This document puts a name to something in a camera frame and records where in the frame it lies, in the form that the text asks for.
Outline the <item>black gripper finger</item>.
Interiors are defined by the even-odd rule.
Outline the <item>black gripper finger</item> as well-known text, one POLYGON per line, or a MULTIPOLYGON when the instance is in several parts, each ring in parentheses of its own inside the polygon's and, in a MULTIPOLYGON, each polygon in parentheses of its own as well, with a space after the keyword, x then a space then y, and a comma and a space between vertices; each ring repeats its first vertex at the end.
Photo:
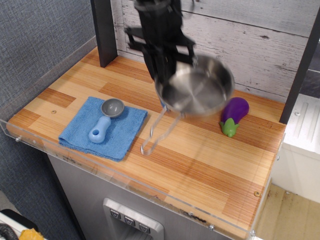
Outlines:
POLYGON ((142 53, 151 78, 153 80, 162 80, 162 73, 158 69, 158 63, 160 63, 160 55, 162 53, 161 50, 159 48, 143 48, 142 53))
POLYGON ((176 48, 160 48, 158 50, 158 80, 167 81, 175 72, 177 66, 176 48))

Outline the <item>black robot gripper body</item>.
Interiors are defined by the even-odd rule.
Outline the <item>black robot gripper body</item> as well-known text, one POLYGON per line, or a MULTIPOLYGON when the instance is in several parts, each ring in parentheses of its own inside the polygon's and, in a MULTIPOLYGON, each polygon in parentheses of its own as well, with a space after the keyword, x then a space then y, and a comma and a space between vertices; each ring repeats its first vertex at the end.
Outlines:
POLYGON ((141 27, 127 27, 129 47, 142 49, 177 49, 176 61, 192 64, 195 42, 182 32, 183 15, 180 8, 139 10, 141 27))

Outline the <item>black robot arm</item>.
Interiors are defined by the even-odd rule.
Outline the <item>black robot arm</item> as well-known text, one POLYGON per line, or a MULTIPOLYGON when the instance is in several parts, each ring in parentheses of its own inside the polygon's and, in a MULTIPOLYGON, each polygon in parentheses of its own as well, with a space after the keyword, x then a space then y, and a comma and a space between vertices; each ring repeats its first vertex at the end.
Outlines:
POLYGON ((141 27, 128 27, 129 47, 143 53, 150 76, 165 83, 177 69, 177 62, 193 63, 193 40, 182 32, 179 0, 136 0, 141 27))

